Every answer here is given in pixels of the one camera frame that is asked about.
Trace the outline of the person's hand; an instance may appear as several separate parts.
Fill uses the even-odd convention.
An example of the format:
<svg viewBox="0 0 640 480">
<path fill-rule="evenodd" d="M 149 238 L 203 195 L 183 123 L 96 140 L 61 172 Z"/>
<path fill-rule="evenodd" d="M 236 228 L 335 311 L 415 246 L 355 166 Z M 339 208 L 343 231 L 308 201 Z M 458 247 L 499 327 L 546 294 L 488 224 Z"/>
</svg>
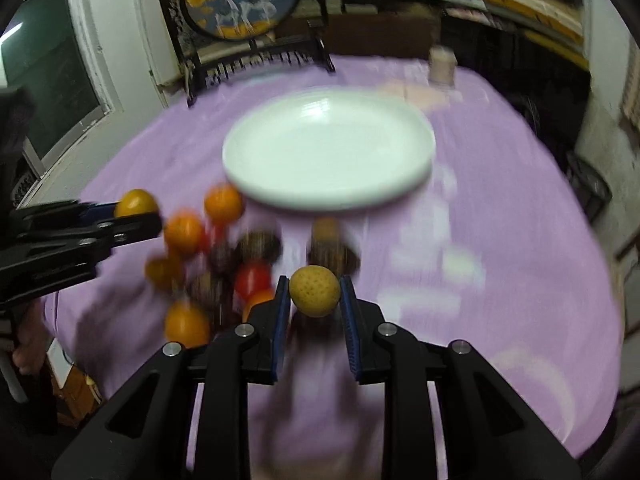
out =
<svg viewBox="0 0 640 480">
<path fill-rule="evenodd" d="M 51 340 L 44 320 L 43 300 L 36 299 L 27 309 L 18 328 L 18 346 L 12 354 L 13 363 L 22 375 L 35 375 L 41 370 Z"/>
</svg>

